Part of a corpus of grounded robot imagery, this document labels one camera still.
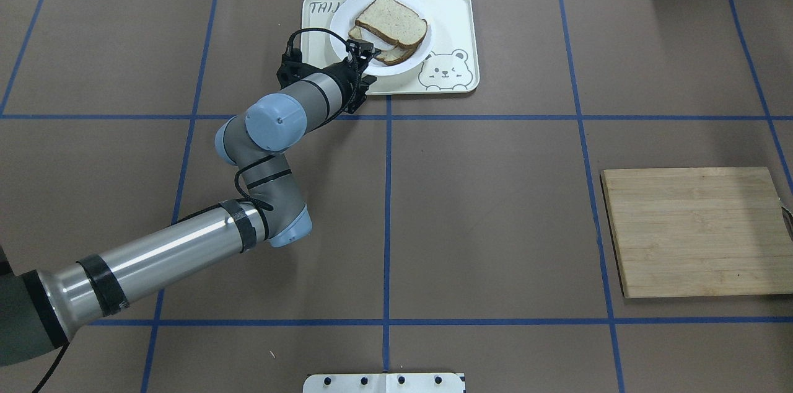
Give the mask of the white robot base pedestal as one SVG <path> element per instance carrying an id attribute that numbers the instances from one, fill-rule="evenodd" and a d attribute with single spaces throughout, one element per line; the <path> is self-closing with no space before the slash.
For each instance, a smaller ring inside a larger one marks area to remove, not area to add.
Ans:
<path id="1" fill-rule="evenodd" d="M 457 373 L 317 374 L 303 392 L 465 392 L 464 375 Z"/>

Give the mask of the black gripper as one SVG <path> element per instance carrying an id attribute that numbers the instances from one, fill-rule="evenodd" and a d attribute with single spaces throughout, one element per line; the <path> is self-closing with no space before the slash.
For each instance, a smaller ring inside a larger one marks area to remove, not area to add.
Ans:
<path id="1" fill-rule="evenodd" d="M 369 86 L 377 81 L 374 76 L 365 76 L 369 63 L 380 54 L 380 50 L 369 41 L 348 39 L 345 42 L 348 57 L 329 65 L 328 75 L 341 91 L 341 104 L 335 115 L 354 114 L 366 102 Z"/>

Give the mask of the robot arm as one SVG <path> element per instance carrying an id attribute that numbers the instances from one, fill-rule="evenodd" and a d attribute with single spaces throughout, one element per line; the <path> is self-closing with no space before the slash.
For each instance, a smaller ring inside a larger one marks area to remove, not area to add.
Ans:
<path id="1" fill-rule="evenodd" d="M 77 331 L 227 257 L 269 242 L 281 248 L 313 228 L 286 151 L 366 101 L 380 54 L 346 40 L 346 57 L 316 68 L 289 43 L 276 76 L 281 90 L 258 99 L 217 131 L 218 155 L 236 167 L 238 197 L 192 213 L 118 248 L 55 271 L 16 275 L 2 259 L 2 365 L 63 351 Z"/>

